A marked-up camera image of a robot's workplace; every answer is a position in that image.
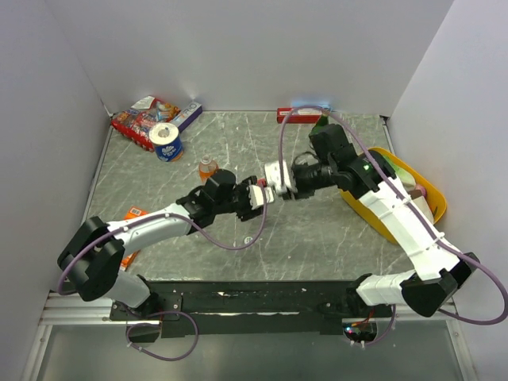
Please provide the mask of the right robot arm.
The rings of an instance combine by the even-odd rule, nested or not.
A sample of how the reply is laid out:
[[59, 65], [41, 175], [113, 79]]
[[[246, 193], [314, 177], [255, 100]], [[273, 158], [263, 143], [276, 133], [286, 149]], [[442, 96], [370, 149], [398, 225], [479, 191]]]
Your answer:
[[297, 197], [336, 186], [367, 208], [390, 232], [414, 268], [392, 275], [365, 275], [347, 297], [359, 317], [381, 304], [406, 304], [423, 316], [434, 315], [473, 273], [466, 261], [438, 245], [442, 237], [404, 189], [386, 158], [374, 149], [359, 154], [337, 124], [310, 132], [317, 163], [292, 166]]

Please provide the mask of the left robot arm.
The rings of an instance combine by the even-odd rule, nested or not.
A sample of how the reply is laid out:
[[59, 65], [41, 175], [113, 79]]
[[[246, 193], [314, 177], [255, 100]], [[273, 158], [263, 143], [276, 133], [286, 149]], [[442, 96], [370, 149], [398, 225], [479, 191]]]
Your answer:
[[219, 170], [202, 185], [161, 210], [122, 221], [104, 222], [91, 217], [81, 224], [60, 254], [62, 275], [57, 291], [66, 295], [64, 283], [84, 302], [110, 298], [129, 307], [140, 319], [151, 317], [157, 297], [140, 275], [121, 269], [125, 256], [169, 238], [201, 233], [221, 214], [235, 214], [241, 221], [267, 216], [274, 200], [272, 189], [255, 176], [241, 182], [228, 170]]

